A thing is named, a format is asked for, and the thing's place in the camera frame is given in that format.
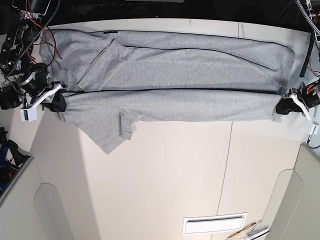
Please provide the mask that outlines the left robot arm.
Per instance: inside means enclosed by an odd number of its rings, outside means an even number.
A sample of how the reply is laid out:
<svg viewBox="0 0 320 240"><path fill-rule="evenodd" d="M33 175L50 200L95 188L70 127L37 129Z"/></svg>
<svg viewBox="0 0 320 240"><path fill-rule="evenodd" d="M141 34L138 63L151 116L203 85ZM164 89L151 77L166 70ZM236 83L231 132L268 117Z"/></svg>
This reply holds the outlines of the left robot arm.
<svg viewBox="0 0 320 240"><path fill-rule="evenodd" d="M308 25L311 27L311 35L307 54L303 62L299 76L303 78L307 70L315 77L320 77L320 72L312 68L311 54L313 47L320 50L320 2L318 0L306 0L301 3L295 0L299 12L302 14ZM276 112L280 115L288 115L291 112L301 113L314 126L320 125L320 81L316 80L309 84L303 82L298 88L290 88L276 105Z"/></svg>

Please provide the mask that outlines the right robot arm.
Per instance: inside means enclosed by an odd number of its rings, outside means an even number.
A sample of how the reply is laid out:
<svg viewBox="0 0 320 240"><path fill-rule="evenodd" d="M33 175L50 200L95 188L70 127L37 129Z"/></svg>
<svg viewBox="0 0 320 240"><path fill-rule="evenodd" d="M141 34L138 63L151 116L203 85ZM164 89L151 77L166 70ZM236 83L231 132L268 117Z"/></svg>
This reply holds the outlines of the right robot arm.
<svg viewBox="0 0 320 240"><path fill-rule="evenodd" d="M46 22L46 15L51 2L49 0L14 0L12 7L19 11L16 19L6 35L0 50L0 72L8 85L0 89L0 107L10 110L23 105L25 108L39 102L52 112L64 112L67 104L62 96L63 86L60 82L50 82L49 67L59 56L57 43L48 28L50 21L58 12L60 1ZM32 56L34 45L42 36L51 42L43 44L53 48L49 63L36 62Z"/></svg>

